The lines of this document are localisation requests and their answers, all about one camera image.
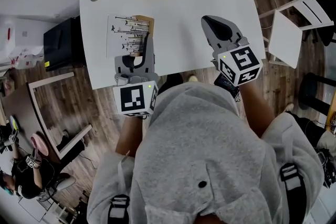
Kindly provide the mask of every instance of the white chair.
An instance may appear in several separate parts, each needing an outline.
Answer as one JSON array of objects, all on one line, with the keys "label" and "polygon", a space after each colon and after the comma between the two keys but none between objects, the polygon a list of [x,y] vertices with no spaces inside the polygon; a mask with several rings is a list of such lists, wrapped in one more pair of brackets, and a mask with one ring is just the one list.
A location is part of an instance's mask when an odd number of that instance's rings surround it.
[{"label": "white chair", "polygon": [[[297,27],[280,13],[280,11],[289,7],[295,7],[311,25]],[[272,55],[269,63],[291,66],[293,68],[296,68],[299,60],[302,31],[334,25],[334,22],[330,20],[316,0],[294,0],[260,14],[259,19],[271,14],[275,14],[271,36],[270,39],[264,37],[264,40],[268,42],[268,48],[265,50]]]}]

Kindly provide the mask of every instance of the white marker cube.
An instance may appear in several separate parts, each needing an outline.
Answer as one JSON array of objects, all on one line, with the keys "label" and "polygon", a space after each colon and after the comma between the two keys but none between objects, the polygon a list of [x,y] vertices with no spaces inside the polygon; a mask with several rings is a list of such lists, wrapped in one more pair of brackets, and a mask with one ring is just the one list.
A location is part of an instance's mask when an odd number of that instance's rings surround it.
[{"label": "white marker cube", "polygon": [[263,67],[250,45],[218,55],[219,71],[236,87],[256,79]]},{"label": "white marker cube", "polygon": [[114,87],[113,94],[120,115],[146,116],[153,114],[158,86],[155,81]]}]

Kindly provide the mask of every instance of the white chair backrest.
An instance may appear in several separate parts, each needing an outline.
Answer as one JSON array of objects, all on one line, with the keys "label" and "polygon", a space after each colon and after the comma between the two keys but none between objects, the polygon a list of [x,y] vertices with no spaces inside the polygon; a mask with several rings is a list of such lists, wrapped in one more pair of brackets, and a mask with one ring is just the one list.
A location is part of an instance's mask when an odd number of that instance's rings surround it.
[{"label": "white chair backrest", "polygon": [[331,23],[328,15],[316,0],[294,0],[292,5],[312,24]]}]

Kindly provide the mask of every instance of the black box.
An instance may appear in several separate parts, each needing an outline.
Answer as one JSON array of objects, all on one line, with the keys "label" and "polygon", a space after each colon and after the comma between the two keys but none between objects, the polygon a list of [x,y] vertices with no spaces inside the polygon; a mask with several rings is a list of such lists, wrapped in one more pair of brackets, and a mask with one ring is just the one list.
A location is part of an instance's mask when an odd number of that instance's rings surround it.
[{"label": "black box", "polygon": [[86,66],[80,16],[68,19],[44,34],[44,61],[47,71]]}]

